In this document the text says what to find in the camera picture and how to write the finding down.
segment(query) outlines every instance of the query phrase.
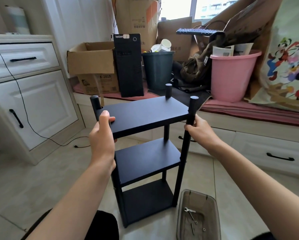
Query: window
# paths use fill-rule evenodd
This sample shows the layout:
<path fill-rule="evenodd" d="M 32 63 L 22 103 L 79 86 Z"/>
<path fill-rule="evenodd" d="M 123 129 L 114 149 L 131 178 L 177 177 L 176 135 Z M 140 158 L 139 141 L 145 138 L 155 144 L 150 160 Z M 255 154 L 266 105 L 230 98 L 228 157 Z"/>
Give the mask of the window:
<path fill-rule="evenodd" d="M 162 0 L 161 14 L 167 20 L 192 16 L 193 20 L 210 19 L 237 0 Z"/>

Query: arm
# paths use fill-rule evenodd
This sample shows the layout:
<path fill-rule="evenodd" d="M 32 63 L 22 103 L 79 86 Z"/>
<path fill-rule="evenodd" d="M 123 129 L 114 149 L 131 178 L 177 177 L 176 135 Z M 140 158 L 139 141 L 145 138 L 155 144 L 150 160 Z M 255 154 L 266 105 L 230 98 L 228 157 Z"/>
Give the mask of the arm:
<path fill-rule="evenodd" d="M 219 160 L 275 238 L 299 239 L 299 197 L 221 141 L 207 121 L 196 115 L 195 122 L 185 129 Z"/>
<path fill-rule="evenodd" d="M 108 121 L 108 111 L 99 116 L 99 123 L 89 135 L 91 163 L 69 192 L 29 235 L 28 240 L 84 239 L 102 200 L 111 172 L 116 167 L 115 145 Z"/>

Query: drawer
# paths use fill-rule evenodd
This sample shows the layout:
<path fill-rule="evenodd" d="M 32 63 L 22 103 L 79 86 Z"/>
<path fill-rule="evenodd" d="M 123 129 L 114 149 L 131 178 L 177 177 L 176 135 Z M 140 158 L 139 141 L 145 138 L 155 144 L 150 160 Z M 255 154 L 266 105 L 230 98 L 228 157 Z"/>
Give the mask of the drawer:
<path fill-rule="evenodd" d="M 58 67 L 52 43 L 0 44 L 0 53 L 13 75 Z M 0 78 L 11 76 L 0 56 Z"/>
<path fill-rule="evenodd" d="M 236 132 L 232 147 L 256 165 L 299 175 L 299 142 Z"/>
<path fill-rule="evenodd" d="M 176 146 L 176 148 L 181 149 L 183 144 L 183 136 L 184 136 L 184 125 L 185 122 L 177 122 L 170 125 L 170 134 L 169 139 Z M 235 137 L 234 131 L 229 131 L 225 129 L 213 128 L 214 132 L 219 136 L 219 138 L 226 142 L 228 145 L 232 144 L 232 141 Z M 164 127 L 156 128 L 153 130 L 153 140 L 161 138 L 164 136 Z M 201 145 L 191 139 L 191 143 L 189 145 L 189 152 L 210 155 L 206 149 L 204 149 Z"/>

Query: black drawer handle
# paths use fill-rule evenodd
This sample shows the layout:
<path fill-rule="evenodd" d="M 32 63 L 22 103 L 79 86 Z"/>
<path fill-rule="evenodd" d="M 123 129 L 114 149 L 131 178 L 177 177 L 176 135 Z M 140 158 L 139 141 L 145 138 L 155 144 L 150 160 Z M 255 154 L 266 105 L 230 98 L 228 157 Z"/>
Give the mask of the black drawer handle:
<path fill-rule="evenodd" d="M 184 138 L 181 137 L 181 136 L 179 136 L 178 139 L 184 140 Z M 191 142 L 197 142 L 197 141 L 195 141 L 195 140 L 190 140 L 190 141 L 191 141 Z"/>
<path fill-rule="evenodd" d="M 10 109 L 10 112 L 15 116 L 16 120 L 18 121 L 18 123 L 19 123 L 19 127 L 23 129 L 24 126 L 23 126 L 23 124 L 20 122 L 20 120 L 19 120 L 17 114 L 15 113 L 15 111 L 14 111 L 13 109 Z"/>
<path fill-rule="evenodd" d="M 10 62 L 16 62 L 16 61 L 22 61 L 22 60 L 36 60 L 37 58 L 34 57 L 28 57 L 28 58 L 21 58 L 21 59 L 11 59 Z"/>
<path fill-rule="evenodd" d="M 269 157 L 275 157 L 275 158 L 283 159 L 283 160 L 287 160 L 287 161 L 295 161 L 295 159 L 292 158 L 292 157 L 289 157 L 289 158 L 277 157 L 277 156 L 273 156 L 273 155 L 272 155 L 271 153 L 269 153 L 269 152 L 267 152 L 266 155 L 269 156 Z"/>

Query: black shelf unit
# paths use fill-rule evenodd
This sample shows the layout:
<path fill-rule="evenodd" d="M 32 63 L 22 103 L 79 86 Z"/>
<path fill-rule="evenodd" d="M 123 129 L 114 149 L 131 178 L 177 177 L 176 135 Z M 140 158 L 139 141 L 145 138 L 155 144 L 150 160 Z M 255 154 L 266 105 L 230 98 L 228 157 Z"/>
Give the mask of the black shelf unit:
<path fill-rule="evenodd" d="M 183 120 L 192 125 L 198 97 L 190 97 L 187 107 L 174 99 L 171 91 L 171 84 L 166 84 L 165 96 L 103 108 L 98 96 L 91 96 L 97 121 L 103 110 L 116 117 L 110 124 L 114 139 L 164 126 L 163 138 L 115 152 L 116 168 L 111 177 L 124 227 L 177 206 L 191 136 L 184 132 L 182 150 L 179 152 L 169 140 L 169 125 Z M 166 171 L 176 166 L 179 168 L 172 193 L 166 182 Z M 157 173 L 163 173 L 162 179 L 122 191 L 122 187 Z"/>

